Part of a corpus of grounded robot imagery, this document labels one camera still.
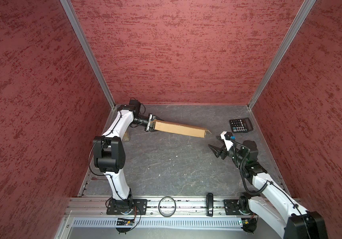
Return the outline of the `brown cardboard box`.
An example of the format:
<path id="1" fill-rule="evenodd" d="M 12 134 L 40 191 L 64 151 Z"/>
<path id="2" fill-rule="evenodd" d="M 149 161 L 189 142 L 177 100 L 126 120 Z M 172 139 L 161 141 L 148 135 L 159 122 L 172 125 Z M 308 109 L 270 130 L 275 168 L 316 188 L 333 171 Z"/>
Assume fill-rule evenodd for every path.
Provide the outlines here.
<path id="1" fill-rule="evenodd" d="M 168 132 L 168 133 L 199 137 L 199 138 L 205 138 L 207 133 L 211 133 L 208 129 L 203 128 L 203 127 L 173 123 L 173 122 L 157 120 L 157 119 L 153 120 L 152 122 L 154 123 L 155 130 Z"/>

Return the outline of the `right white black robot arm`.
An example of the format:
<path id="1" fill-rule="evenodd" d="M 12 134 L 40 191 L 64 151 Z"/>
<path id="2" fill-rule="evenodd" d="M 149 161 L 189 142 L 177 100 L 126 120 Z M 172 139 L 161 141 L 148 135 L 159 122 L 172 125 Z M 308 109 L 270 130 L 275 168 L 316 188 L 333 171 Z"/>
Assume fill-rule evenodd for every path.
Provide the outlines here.
<path id="1" fill-rule="evenodd" d="M 225 201 L 228 212 L 244 215 L 243 230 L 253 233 L 262 218 L 282 239 L 326 239 L 325 220 L 318 212 L 310 212 L 289 196 L 257 161 L 254 141 L 238 143 L 223 139 L 222 147 L 209 145 L 217 158 L 231 158 L 245 188 L 234 204 Z"/>

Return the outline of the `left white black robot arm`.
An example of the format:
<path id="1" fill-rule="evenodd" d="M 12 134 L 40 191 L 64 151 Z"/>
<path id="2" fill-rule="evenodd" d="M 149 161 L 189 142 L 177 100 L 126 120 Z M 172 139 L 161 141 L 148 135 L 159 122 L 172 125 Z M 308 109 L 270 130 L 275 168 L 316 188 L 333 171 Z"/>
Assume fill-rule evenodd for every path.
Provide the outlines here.
<path id="1" fill-rule="evenodd" d="M 134 207 L 123 170 L 126 161 L 123 136 L 131 126 L 143 126 L 146 132 L 155 131 L 157 116 L 141 114 L 142 107 L 143 104 L 135 98 L 131 98 L 128 104 L 122 104 L 110 128 L 95 137 L 92 144 L 94 166 L 99 169 L 99 176 L 107 178 L 112 189 L 111 203 L 122 214 L 129 214 Z"/>

